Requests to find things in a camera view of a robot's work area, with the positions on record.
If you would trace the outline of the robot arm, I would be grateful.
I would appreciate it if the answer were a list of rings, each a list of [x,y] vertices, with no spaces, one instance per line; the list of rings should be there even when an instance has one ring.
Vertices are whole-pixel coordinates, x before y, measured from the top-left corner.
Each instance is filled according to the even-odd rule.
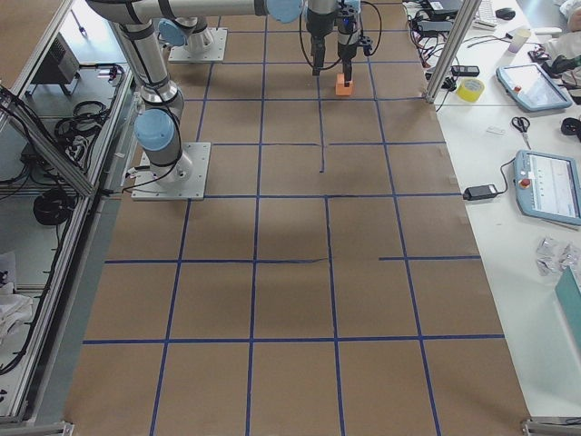
[[[89,7],[107,20],[139,84],[145,110],[138,115],[134,133],[150,163],[153,181],[166,186],[202,179],[201,163],[190,157],[182,142],[180,123],[183,95],[171,79],[157,34],[173,46],[212,44],[209,16],[271,16],[288,24],[301,18],[310,34],[305,53],[313,74],[325,70],[325,38],[338,34],[338,62],[344,83],[350,84],[351,61],[363,45],[357,1],[91,1]]]

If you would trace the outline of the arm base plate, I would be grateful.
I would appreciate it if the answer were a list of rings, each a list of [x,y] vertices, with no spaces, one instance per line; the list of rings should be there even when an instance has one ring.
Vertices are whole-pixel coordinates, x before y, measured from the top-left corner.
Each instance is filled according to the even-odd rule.
[[[140,165],[148,169],[139,171],[135,177],[136,188],[131,197],[135,201],[178,201],[204,198],[211,156],[210,143],[187,142],[182,145],[182,157],[172,171],[162,177],[163,171],[150,166],[149,158],[142,152]]]
[[[228,29],[206,28],[191,34],[183,46],[174,46],[169,54],[172,64],[207,64],[222,62],[226,51]]]

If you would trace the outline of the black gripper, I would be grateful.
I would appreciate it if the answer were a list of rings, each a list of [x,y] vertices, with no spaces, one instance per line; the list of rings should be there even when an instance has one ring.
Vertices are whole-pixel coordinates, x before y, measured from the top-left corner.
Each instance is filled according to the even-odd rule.
[[[360,1],[339,1],[335,20],[337,27],[337,53],[342,62],[343,83],[350,87],[352,81],[351,59],[356,55],[360,35]],[[326,45],[325,37],[310,37],[310,54],[312,56],[312,75],[319,76],[324,68]]]
[[[307,2],[307,30],[313,37],[326,37],[334,27],[338,11],[336,0]]]

